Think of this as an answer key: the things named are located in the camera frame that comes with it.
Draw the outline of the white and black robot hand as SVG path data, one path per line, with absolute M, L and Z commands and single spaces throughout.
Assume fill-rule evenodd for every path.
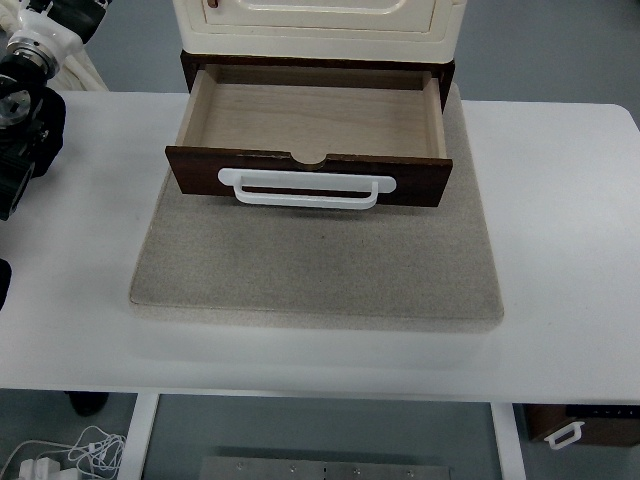
M 7 52 L 31 51 L 61 65 L 90 41 L 110 4 L 101 0 L 26 1 L 19 7 L 18 30 L 10 37 Z

